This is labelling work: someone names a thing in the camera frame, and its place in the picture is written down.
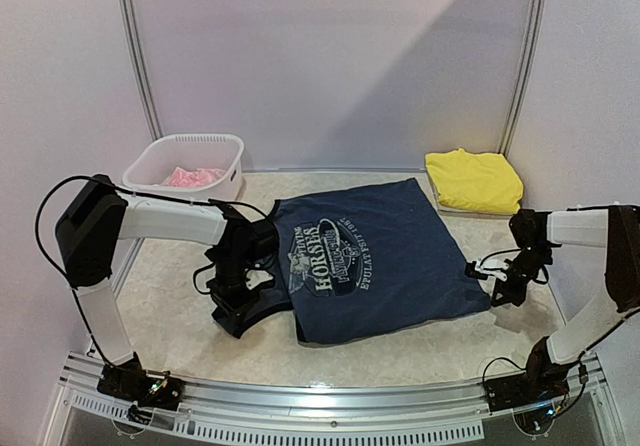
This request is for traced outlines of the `navy blue tank top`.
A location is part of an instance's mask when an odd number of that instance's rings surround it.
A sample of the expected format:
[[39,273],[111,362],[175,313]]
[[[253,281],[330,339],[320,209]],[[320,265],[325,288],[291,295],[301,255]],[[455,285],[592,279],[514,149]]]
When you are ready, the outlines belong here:
[[338,345],[484,312],[490,297],[415,179],[279,199],[275,283],[259,322],[292,311],[301,343]]

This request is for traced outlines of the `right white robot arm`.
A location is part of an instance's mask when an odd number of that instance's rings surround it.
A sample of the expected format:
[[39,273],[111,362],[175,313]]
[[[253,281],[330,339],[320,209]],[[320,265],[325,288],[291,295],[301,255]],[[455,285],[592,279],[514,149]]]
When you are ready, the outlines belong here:
[[512,256],[493,253],[472,266],[494,278],[493,305],[522,305],[532,283],[550,284],[584,302],[529,354],[516,388],[524,401],[537,402],[554,388],[556,376],[638,312],[639,208],[522,209],[509,227],[517,245]]

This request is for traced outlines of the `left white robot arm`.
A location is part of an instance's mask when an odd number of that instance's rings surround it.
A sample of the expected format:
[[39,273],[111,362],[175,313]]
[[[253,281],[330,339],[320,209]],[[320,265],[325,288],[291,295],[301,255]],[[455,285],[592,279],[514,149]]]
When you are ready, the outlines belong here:
[[106,175],[79,176],[83,182],[54,227],[61,259],[52,266],[63,276],[111,385],[128,400],[148,392],[148,378],[129,361],[135,357],[111,286],[119,241],[152,238],[206,246],[215,270],[206,295],[216,313],[241,324],[258,303],[265,284],[249,287],[247,275],[278,252],[278,231],[267,214],[251,221],[243,203],[170,197],[127,190]]

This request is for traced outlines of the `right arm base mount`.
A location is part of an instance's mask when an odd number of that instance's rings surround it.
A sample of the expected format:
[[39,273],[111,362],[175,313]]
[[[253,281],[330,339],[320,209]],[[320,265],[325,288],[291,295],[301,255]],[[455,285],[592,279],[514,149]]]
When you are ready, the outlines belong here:
[[[516,372],[507,376],[487,378],[489,368],[496,362],[505,362],[516,369]],[[580,390],[570,400],[570,387],[567,374],[573,367],[578,367],[578,381]],[[547,416],[555,419],[566,411],[571,410],[584,395],[586,384],[589,380],[587,366],[581,361],[552,367],[549,374],[541,373],[536,378],[529,377],[526,369],[519,366],[510,358],[500,356],[490,360],[482,371],[481,386],[484,398],[491,413],[524,407],[525,405],[549,402],[559,397],[560,402],[550,407]]]

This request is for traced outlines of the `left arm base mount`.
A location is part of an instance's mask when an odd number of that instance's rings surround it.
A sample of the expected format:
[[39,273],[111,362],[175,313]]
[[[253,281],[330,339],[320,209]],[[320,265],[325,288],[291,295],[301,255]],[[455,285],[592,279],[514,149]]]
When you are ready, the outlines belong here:
[[105,364],[97,391],[141,408],[176,411],[182,401],[186,382],[169,371],[155,372],[142,367],[136,353],[122,364]]

